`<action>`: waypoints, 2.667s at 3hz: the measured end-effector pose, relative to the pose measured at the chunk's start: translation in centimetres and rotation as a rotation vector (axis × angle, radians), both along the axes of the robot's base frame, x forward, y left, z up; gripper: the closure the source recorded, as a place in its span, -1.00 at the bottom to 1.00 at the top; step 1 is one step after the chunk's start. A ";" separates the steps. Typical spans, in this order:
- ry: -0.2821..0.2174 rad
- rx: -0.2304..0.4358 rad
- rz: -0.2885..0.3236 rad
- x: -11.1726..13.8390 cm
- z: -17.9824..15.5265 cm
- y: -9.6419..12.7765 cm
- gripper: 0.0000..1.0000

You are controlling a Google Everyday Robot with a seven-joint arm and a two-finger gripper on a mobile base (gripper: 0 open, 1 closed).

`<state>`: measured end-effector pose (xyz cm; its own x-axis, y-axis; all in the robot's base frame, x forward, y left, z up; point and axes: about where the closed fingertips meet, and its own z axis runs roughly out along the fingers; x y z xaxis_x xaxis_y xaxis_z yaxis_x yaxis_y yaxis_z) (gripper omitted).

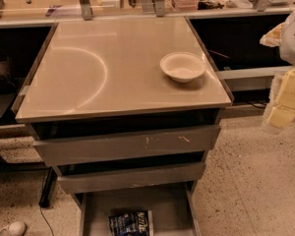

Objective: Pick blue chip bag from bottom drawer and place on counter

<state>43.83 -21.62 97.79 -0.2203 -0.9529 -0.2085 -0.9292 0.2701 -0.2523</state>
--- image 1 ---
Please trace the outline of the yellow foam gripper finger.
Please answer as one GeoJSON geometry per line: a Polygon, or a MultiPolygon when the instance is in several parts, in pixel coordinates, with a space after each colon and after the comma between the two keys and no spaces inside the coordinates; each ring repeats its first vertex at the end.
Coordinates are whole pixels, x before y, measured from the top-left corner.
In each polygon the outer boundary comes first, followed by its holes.
{"type": "Polygon", "coordinates": [[[295,119],[295,67],[276,74],[271,82],[269,103],[264,112],[267,129],[284,129],[295,119]]]}
{"type": "Polygon", "coordinates": [[[260,39],[260,44],[268,47],[276,47],[280,45],[283,24],[279,24],[269,32],[264,34],[260,39]]]}

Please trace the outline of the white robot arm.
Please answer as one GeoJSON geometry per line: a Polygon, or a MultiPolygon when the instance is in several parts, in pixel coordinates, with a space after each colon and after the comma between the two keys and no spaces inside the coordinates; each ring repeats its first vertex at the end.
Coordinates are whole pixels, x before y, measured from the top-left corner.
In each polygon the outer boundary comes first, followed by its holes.
{"type": "Polygon", "coordinates": [[[288,72],[274,76],[263,116],[264,129],[278,134],[295,119],[295,9],[283,23],[264,34],[260,44],[278,46],[280,58],[292,66],[288,72]]]}

